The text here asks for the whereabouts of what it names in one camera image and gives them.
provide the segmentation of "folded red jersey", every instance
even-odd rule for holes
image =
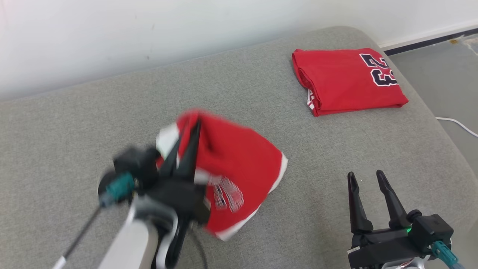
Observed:
[[[287,168],[287,158],[254,130],[204,111],[191,110],[161,129],[156,147],[166,158],[176,141],[189,141],[201,119],[195,184],[207,184],[206,201],[211,216],[206,229],[228,240],[254,216]],[[187,143],[181,143],[179,159]]]
[[[316,117],[408,103],[385,59],[371,48],[297,49],[292,61],[297,79],[309,90],[307,105]]]

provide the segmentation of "white wall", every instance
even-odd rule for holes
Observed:
[[[478,28],[477,0],[0,0],[0,4],[0,100],[332,25],[357,27],[386,48]]]

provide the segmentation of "gray floor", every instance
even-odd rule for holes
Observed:
[[[456,119],[478,133],[478,34],[390,58],[435,116]],[[456,123],[440,123],[478,175],[478,138]],[[457,234],[453,246],[455,254],[467,269],[476,268],[478,223],[469,234]],[[445,268],[439,261],[430,262],[427,267]]]

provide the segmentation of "cable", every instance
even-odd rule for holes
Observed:
[[[476,133],[474,133],[473,131],[471,131],[470,129],[468,129],[466,126],[464,126],[461,122],[455,120],[455,119],[450,119],[450,118],[442,118],[442,117],[435,117],[437,120],[440,120],[440,121],[450,121],[450,122],[454,122],[454,123],[457,123],[458,125],[460,125],[463,129],[465,129],[467,132],[469,132],[470,134],[472,134],[473,136],[475,137],[478,137],[478,135]]]
[[[191,235],[193,237],[193,241],[196,244],[197,249],[199,250],[199,252],[201,254],[201,258],[203,259],[203,267],[204,267],[204,269],[207,269],[206,253],[204,252],[203,245],[201,244],[201,242],[197,238],[196,232],[193,230],[192,227],[191,227],[190,231],[191,231]]]
[[[81,229],[80,233],[76,236],[75,240],[73,241],[73,243],[70,245],[70,247],[68,248],[68,250],[63,254],[63,256],[61,256],[58,261],[56,262],[55,266],[53,266],[53,269],[61,269],[63,268],[63,266],[65,266],[65,263],[66,263],[66,259],[68,259],[68,257],[70,256],[70,254],[73,252],[73,250],[76,248],[76,246],[78,245],[78,243],[80,242],[81,238],[83,238],[83,236],[85,235],[85,233],[87,232],[88,228],[91,226],[91,224],[93,223],[93,221],[96,219],[96,217],[98,216],[98,214],[100,213],[101,211],[101,206],[98,206],[96,209],[95,209],[95,212],[91,215],[90,219],[88,220],[88,222],[85,224],[85,226],[83,226],[83,228]]]

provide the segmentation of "gray fabric tabletop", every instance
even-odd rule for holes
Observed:
[[[153,143],[193,107],[250,126],[289,158],[282,182],[231,240],[196,228],[211,269],[348,268],[350,171],[375,228],[389,220],[381,169],[406,210],[467,231],[478,214],[477,179],[387,57],[410,100],[404,107],[315,118],[306,106],[292,52],[363,47],[380,51],[364,33],[332,27],[0,103],[0,268],[51,268],[97,205],[112,156]],[[65,268],[96,268],[127,211],[103,212]],[[178,268],[202,268],[190,237]]]

